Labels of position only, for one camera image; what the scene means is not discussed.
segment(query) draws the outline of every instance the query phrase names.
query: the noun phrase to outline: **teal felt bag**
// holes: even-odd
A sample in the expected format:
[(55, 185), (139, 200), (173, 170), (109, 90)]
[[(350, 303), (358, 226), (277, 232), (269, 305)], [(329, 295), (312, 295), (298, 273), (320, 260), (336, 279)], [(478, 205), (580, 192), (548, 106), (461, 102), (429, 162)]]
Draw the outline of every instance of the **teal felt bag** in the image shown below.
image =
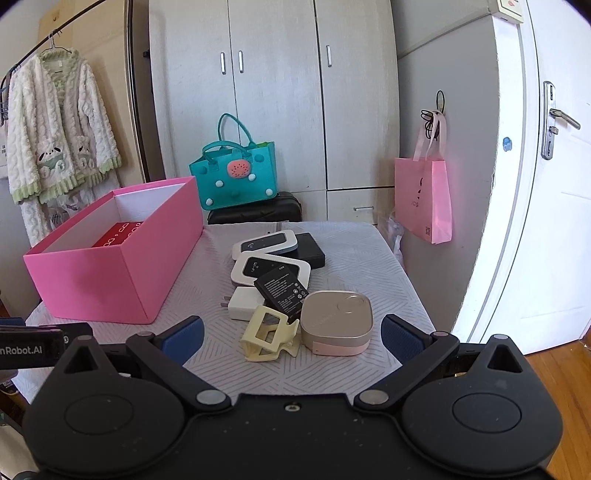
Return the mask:
[[(222, 139), (222, 120), (226, 116), (246, 133), (246, 147)], [(217, 137), (218, 141), (205, 145), (203, 156), (189, 165), (191, 175), (197, 179), (201, 207), (217, 210), (275, 197), (275, 143), (254, 143), (244, 124), (229, 113), (220, 117)]]

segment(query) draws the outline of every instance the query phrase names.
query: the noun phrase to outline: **cabinet drawer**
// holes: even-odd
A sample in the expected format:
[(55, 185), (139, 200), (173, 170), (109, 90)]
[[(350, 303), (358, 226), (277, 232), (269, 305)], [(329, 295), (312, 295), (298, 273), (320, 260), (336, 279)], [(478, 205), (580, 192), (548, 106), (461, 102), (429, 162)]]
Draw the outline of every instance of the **cabinet drawer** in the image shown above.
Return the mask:
[(394, 207), (394, 189), (334, 190), (326, 193), (331, 222), (365, 222), (377, 225)]

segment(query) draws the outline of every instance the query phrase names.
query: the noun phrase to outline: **white tablecloth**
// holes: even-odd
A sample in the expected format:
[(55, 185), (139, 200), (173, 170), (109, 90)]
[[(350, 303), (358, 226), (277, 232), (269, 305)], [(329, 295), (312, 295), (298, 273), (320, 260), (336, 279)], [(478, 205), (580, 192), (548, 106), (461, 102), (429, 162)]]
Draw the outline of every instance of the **white tablecloth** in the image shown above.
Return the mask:
[[(313, 270), (309, 291), (351, 290), (366, 295), (374, 312), (374, 330), (367, 350), (353, 357), (313, 355), (304, 345), (296, 358), (283, 352), (274, 362), (244, 360), (239, 340), (246, 322), (230, 320), (220, 303), (231, 296), (232, 245), (235, 242), (290, 228), (310, 232), (326, 254), (326, 266)], [(134, 333), (156, 334), (188, 316), (197, 314), (205, 323), (206, 339), (185, 367), (235, 400), (240, 393), (321, 394), (346, 393), (350, 398), (400, 367), (384, 348), (380, 325), (394, 313), (425, 332), (434, 330), (410, 280), (378, 231), (365, 223), (240, 223), (210, 225), (189, 256), (151, 325), (91, 323), (99, 343), (122, 343)], [(27, 325), (53, 325), (72, 320), (53, 317), (40, 304)], [(21, 370), (14, 379), (31, 401), (51, 369)]]

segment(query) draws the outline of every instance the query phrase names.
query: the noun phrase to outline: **red box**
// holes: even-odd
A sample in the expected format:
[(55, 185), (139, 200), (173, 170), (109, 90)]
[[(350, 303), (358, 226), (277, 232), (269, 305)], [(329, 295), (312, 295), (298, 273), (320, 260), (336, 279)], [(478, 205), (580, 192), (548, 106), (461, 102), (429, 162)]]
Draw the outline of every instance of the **red box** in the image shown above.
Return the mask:
[(120, 245), (134, 233), (143, 222), (117, 222), (105, 233), (93, 247)]

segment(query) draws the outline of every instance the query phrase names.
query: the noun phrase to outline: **door frame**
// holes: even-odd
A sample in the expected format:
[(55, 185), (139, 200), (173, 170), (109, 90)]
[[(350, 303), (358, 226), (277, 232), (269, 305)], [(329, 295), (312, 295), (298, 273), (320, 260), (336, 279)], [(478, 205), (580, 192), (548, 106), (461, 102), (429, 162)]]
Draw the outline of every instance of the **door frame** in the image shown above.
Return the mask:
[[(462, 342), (487, 340), (483, 336), (515, 261), (534, 184), (541, 128), (540, 73), (530, 10), (526, 1), (522, 6), (525, 22), (517, 28), (499, 18), (493, 19), (499, 59), (499, 151), (480, 250), (452, 329), (452, 334)], [(511, 116), (519, 117), (519, 113), (522, 135), (519, 142), (512, 138), (516, 168), (505, 166), (501, 170), (499, 160), (509, 153), (502, 146), (503, 130)]]

